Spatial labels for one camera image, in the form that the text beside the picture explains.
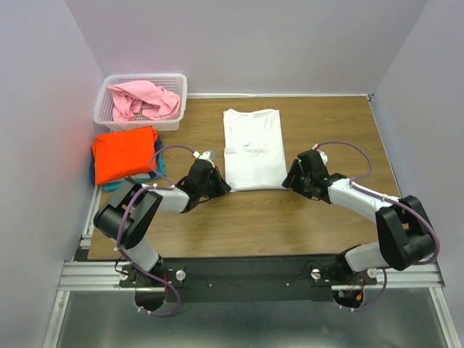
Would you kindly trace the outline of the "white t shirt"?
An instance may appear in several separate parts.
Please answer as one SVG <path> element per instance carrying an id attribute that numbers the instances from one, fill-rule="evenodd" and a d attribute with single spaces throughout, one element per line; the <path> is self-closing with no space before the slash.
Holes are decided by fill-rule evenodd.
<path id="1" fill-rule="evenodd" d="M 282 189 L 287 176 L 280 112 L 223 113 L 225 181 L 233 192 Z"/>

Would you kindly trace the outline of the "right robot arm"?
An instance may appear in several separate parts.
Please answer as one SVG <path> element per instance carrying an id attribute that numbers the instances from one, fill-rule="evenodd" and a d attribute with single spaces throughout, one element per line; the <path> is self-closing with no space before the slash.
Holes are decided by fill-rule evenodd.
<path id="1" fill-rule="evenodd" d="M 370 268 L 404 270 L 436 256 L 438 241 L 419 199 L 383 195 L 340 173 L 329 174 L 317 149 L 297 155 L 282 186 L 347 208 L 375 224 L 377 242 L 354 246 L 336 257 L 333 274 L 340 283 L 351 283 Z"/>

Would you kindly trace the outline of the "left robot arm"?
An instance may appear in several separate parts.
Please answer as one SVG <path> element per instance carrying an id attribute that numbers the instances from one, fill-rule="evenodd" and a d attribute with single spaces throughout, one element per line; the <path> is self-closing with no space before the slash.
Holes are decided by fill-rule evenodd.
<path id="1" fill-rule="evenodd" d="M 162 257 L 146 239 L 158 212 L 187 213 L 202 202 L 231 191 L 208 159 L 196 159 L 188 174 L 170 188 L 148 186 L 125 178 L 94 216 L 94 226 L 113 240 L 117 250 L 136 268 L 136 278 L 153 286 L 161 276 Z"/>

